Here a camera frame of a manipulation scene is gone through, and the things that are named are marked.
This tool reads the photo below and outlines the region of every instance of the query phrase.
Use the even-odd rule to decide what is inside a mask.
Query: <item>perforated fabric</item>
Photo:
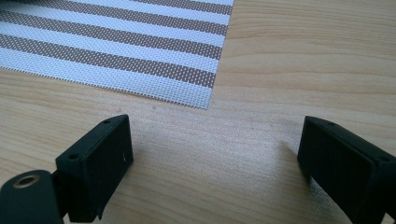
[[[207,109],[233,0],[0,2],[0,67]]]

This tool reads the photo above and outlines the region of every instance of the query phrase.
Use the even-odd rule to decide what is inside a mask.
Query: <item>metal ring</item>
[[[35,184],[39,179],[39,175],[27,175],[20,178],[12,186],[14,187],[14,189],[24,189]]]

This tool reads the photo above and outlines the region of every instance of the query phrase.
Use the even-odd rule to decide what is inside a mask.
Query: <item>black plastic part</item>
[[[396,158],[343,127],[305,117],[298,162],[353,223],[396,218]]]
[[[36,170],[8,180],[0,193],[1,224],[61,224],[51,175]]]
[[[102,217],[111,195],[133,162],[127,115],[99,123],[56,159],[58,200],[72,222]]]

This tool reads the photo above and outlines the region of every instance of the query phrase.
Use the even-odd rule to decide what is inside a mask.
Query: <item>wood grain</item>
[[[395,71],[395,1],[235,0],[207,111],[0,70],[0,184],[128,114],[135,162],[100,223],[350,223],[299,170],[304,116],[396,155]]]

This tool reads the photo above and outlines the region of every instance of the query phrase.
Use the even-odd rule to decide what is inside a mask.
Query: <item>light wooden surface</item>
[[[135,162],[100,223],[350,223],[296,153],[310,115],[396,155],[396,2],[235,0],[207,111],[0,70],[0,184],[118,114]]]

